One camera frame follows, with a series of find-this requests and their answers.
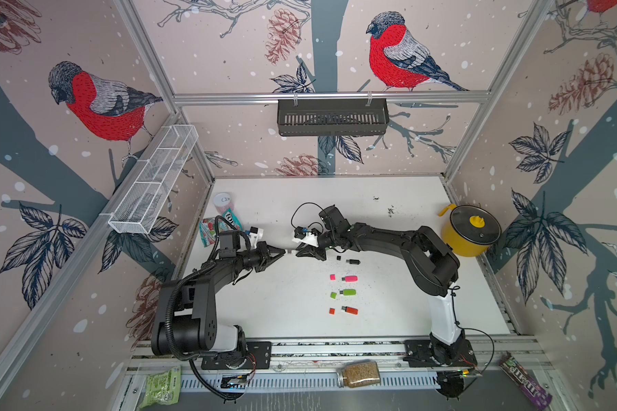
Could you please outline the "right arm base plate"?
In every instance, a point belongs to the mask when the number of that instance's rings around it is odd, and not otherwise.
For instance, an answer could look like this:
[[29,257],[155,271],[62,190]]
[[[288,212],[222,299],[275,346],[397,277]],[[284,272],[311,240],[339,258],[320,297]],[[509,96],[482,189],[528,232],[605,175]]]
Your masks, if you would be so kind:
[[430,337],[428,339],[405,340],[406,355],[403,361],[410,368],[476,368],[477,359],[471,342],[460,335],[453,344]]

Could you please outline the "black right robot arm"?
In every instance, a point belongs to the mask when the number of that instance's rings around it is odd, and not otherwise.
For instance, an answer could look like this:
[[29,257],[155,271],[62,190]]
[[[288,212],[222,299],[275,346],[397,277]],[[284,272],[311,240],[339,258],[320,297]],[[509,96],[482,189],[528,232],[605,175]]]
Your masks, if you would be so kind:
[[435,231],[390,231],[350,222],[331,205],[319,213],[323,230],[293,224],[299,257],[327,259],[327,250],[375,252],[404,260],[414,284],[428,296],[431,315],[430,360],[451,365],[468,351],[465,331],[454,308],[460,261]]

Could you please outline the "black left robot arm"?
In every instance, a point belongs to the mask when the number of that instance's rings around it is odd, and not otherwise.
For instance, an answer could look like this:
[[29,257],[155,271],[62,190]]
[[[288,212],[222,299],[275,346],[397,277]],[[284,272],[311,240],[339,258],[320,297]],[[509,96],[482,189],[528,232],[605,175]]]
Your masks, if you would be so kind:
[[265,241],[253,245],[243,231],[219,234],[200,268],[161,286],[151,334],[153,353],[180,361],[219,356],[245,359],[249,350],[243,328],[219,323],[216,295],[252,272],[265,271],[285,254]]

